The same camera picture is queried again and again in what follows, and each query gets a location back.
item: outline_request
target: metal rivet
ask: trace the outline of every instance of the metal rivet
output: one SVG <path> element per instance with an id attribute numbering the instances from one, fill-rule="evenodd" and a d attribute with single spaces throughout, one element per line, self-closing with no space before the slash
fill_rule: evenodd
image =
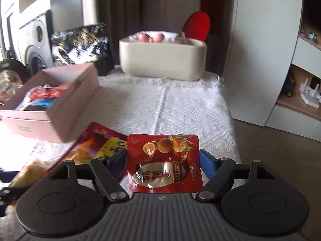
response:
<path id="1" fill-rule="evenodd" d="M 198 196 L 201 199 L 212 199 L 214 197 L 214 194 L 210 191 L 202 191 L 201 193 L 198 194 Z"/>
<path id="2" fill-rule="evenodd" d="M 116 192 L 112 192 L 112 193 L 110 194 L 110 197 L 111 197 L 112 199 L 123 199 L 123 198 L 126 197 L 126 193 L 123 192 L 123 191 L 116 191 Z"/>

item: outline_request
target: white wardrobe door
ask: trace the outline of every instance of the white wardrobe door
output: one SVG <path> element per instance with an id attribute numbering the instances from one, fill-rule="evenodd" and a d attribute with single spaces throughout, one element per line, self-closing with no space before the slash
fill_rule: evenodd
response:
<path id="1" fill-rule="evenodd" d="M 263 126 L 285 81 L 302 0 L 238 0 L 224 74 L 232 117 Z"/>

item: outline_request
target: black patterned bag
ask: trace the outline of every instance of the black patterned bag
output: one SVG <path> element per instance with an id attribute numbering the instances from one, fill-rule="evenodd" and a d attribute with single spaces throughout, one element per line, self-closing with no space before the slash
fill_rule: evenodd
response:
<path id="1" fill-rule="evenodd" d="M 105 25 L 82 26 L 51 36 L 54 66 L 94 62 L 99 76 L 114 68 Z"/>

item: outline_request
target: red snack packet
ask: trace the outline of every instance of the red snack packet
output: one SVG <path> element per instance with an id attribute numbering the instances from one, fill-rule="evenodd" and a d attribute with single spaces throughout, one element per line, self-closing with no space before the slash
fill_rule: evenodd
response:
<path id="1" fill-rule="evenodd" d="M 71 83 L 64 83 L 57 86 L 52 86 L 50 88 L 36 87 L 33 91 L 30 92 L 30 102 L 33 102 L 37 99 L 59 97 L 60 94 L 70 86 L 70 84 Z"/>
<path id="2" fill-rule="evenodd" d="M 130 192 L 198 192 L 203 187 L 195 135 L 131 134 L 127 138 Z"/>
<path id="3" fill-rule="evenodd" d="M 78 137 L 75 144 L 62 156 L 51 170 L 62 161 L 72 159 L 76 165 L 87 164 L 103 155 L 112 156 L 126 148 L 127 136 L 92 122 Z"/>

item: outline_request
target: pink cardboard box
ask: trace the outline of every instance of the pink cardboard box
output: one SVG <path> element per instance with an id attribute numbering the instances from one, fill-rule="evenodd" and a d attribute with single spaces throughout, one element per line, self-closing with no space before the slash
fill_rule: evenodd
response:
<path id="1" fill-rule="evenodd" d="M 14 110 L 33 87 L 42 84 L 72 83 L 47 111 Z M 0 122 L 15 134 L 63 142 L 79 114 L 99 87 L 93 63 L 40 70 L 0 108 Z"/>

